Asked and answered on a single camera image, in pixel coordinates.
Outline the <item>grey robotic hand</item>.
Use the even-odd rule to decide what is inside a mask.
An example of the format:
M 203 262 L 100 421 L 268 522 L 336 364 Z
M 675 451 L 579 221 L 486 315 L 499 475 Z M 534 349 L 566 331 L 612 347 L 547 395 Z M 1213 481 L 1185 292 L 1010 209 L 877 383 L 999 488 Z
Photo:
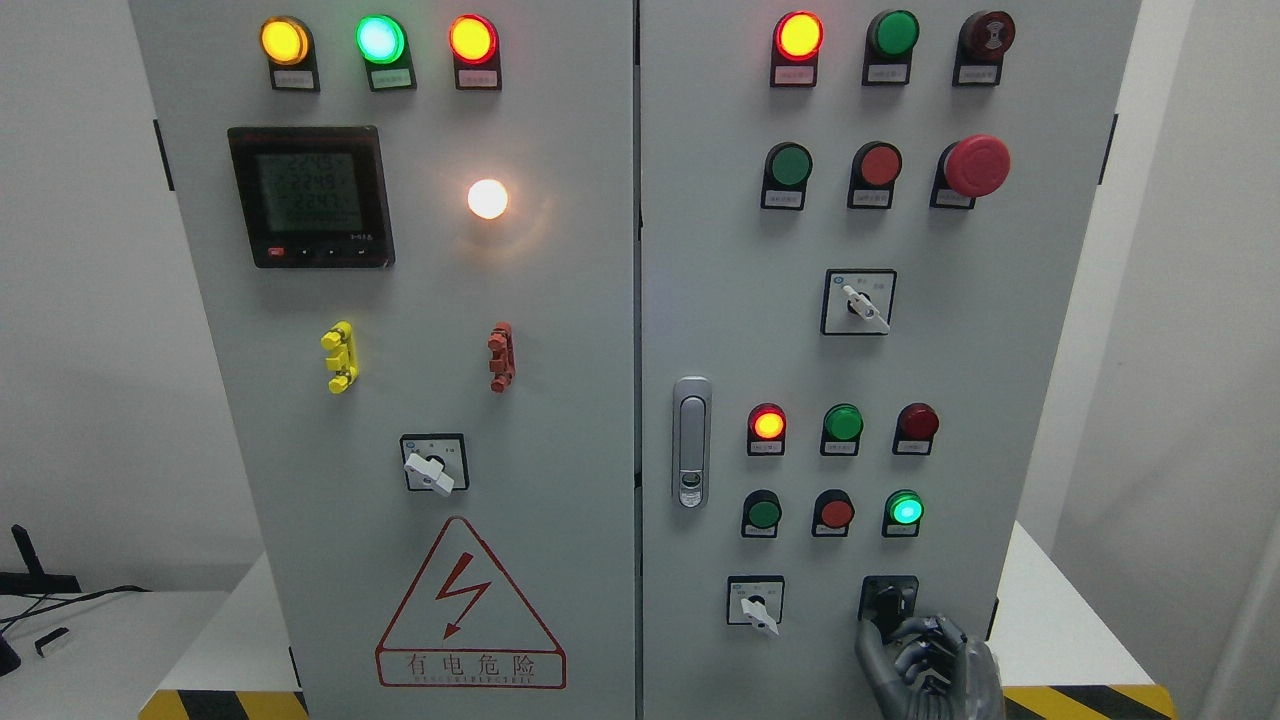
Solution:
M 884 641 L 859 621 L 856 655 L 883 719 L 1005 719 L 988 644 L 945 615 L 909 618 Z

